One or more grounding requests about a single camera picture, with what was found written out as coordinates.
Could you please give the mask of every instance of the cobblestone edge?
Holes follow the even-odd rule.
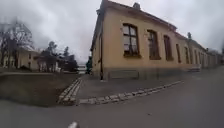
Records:
[[[76,102],[76,95],[80,86],[83,84],[82,79],[76,79],[67,89],[65,89],[59,96],[58,104],[74,105]]]
[[[156,88],[151,88],[151,89],[143,89],[143,90],[138,90],[135,92],[130,92],[130,93],[119,93],[116,95],[111,95],[111,96],[105,96],[105,97],[97,97],[97,98],[89,98],[89,99],[80,99],[78,102],[76,102],[76,106],[79,105],[100,105],[100,104],[109,104],[109,103],[115,103],[115,102],[121,102],[125,100],[129,100],[135,97],[143,97],[143,96],[148,96],[153,93],[162,91],[166,88],[172,87],[173,85],[177,85],[183,83],[182,81],[176,81],[171,84],[159,86]]]

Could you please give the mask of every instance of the asphalt road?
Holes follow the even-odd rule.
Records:
[[[1,128],[223,128],[224,68],[117,104],[37,108],[0,101]]]

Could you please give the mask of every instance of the sidewalk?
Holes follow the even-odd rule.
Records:
[[[100,81],[90,79],[89,76],[85,76],[82,78],[83,84],[77,94],[77,99],[105,97],[119,93],[129,93],[143,89],[155,88],[180,81],[183,79],[182,77],[183,76],[180,75],[159,80],[113,79],[109,81]]]

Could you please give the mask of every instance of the cloudy sky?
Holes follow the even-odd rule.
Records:
[[[132,6],[134,2],[159,18],[173,23],[178,32],[204,47],[219,49],[224,39],[222,0],[112,0]],[[101,0],[0,0],[0,21],[17,17],[33,32],[35,45],[50,40],[63,51],[66,46],[79,62],[87,61]]]

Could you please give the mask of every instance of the grass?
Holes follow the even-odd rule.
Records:
[[[58,96],[79,75],[3,75],[0,76],[0,98],[29,105],[57,105]]]

